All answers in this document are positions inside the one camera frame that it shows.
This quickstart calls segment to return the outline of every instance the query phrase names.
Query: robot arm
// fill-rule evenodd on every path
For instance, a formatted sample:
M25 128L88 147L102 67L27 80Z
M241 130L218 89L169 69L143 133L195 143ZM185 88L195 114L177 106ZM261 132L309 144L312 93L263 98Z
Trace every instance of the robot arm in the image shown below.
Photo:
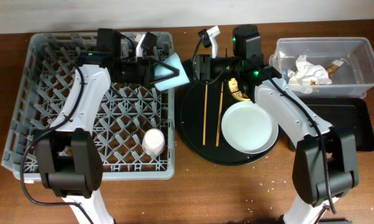
M44 187L52 189L65 202L80 204L93 223L115 222L106 211L99 190L103 165L92 138L94 121L104 94L113 82L150 85L179 75L178 69L153 58L136 57L135 62L122 61L119 58L121 35L111 29L98 30L97 46L79 55L76 62L79 70L75 72L72 89L61 112L50 124L50 128L57 128L35 145ZM144 34L144 38L139 40L137 56L142 55L143 49L156 45L156 40L154 34ZM172 73L156 78L154 69L157 64ZM72 117L67 118L66 115L73 110ZM37 131L36 137L42 133L44 131ZM72 148L72 156L59 154L65 147ZM79 208L73 205L71 208L79 223L90 223Z
M304 109L311 115L311 118L317 123L321 134L330 131L332 125L317 116L308 106L306 106L288 87L285 79L273 78L273 81L289 96L293 97ZM265 109L278 122L280 127L289 136L294 147L302 141L305 136L316 137L317 133L307 120L305 114L290 100L285 99L269 80L263 81L263 84L255 88L255 101Z
M278 122L296 148L292 179L298 196L284 221L313 223L315 217L322 216L324 205L332 207L358 184L354 135L335 130L317 116L289 89L276 69L264 64L256 26L242 25L233 30L233 53L233 58L210 60L198 55L196 66L187 61L184 67L196 67L201 81L235 78L239 90ZM327 158L324 150L332 157Z

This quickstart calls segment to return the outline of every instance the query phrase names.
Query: wooden table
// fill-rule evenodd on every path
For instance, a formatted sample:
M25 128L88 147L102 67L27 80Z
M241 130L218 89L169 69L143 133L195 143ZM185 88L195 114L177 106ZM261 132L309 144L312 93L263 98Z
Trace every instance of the wooden table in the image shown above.
M374 20L260 24L258 27L266 61L282 37L366 37L374 51ZM231 54L233 28L220 27L219 55L225 55L226 48ZM201 29L143 30L170 32L176 52L186 60L194 52L199 40L197 32ZM0 35L0 162L31 35ZM210 49L201 52L209 53ZM365 101L374 130L374 88L368 91ZM117 223L243 223L248 220L253 223L253 220L277 218L291 206L296 196L291 179L294 153L287 149L285 141L278 142L267 158L238 167L215 165L188 149L179 135L176 141L175 175L170 180L102 183L102 196ZM374 223L374 152L359 153L358 165L358 187L335 204L336 216L328 212L325 217ZM39 183L28 188L36 199L60 201ZM22 193L19 181L0 166L0 223L76 222L68 207L31 204Z

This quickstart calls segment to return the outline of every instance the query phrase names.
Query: plastic dish rack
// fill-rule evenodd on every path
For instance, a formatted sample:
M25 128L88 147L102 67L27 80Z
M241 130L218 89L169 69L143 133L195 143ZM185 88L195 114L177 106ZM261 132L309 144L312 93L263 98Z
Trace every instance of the plastic dish rack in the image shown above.
M125 32L134 39L138 32ZM145 57L163 61L174 53L168 32L153 32L157 46ZM21 85L1 165L19 179L21 158L36 129L45 129L57 117L73 84L72 61L81 50L96 44L96 33L35 34L29 44ZM131 44L121 40L122 56ZM103 180L170 179L174 174L174 90L157 91L139 85L112 84L127 98L108 90L98 110L93 139L103 162ZM144 133L160 129L166 140L164 152L152 158L141 147ZM60 154L71 152L65 148ZM26 182L40 181L34 155L25 164Z

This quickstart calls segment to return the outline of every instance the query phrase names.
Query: wooden chopstick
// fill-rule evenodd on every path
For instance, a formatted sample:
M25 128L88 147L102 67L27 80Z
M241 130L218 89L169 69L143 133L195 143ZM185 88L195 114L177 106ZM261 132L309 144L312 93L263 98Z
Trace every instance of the wooden chopstick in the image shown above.
M205 85L205 107L203 109L203 145L206 144L206 109L207 109L207 85Z
M220 108L218 109L216 147L218 147L218 142L220 141L220 122L222 118L222 108L223 108L223 89L224 89L224 82L222 83L222 90L220 92Z

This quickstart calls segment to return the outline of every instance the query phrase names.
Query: round black tray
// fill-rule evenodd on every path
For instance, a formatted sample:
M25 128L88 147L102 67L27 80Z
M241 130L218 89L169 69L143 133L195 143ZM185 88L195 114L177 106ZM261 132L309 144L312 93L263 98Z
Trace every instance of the round black tray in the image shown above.
M281 128L274 144L266 151L258 154L247 154L231 147L220 130L219 146L216 147L218 109L220 106L221 83L208 86L207 116L206 116L206 143L203 146L203 107L205 103L205 85L188 84L182 93L177 95L175 104L176 128L186 145L200 157L216 164L237 166L257 161L265 156L279 140ZM224 82L222 115L234 103L239 102L232 97L228 82Z

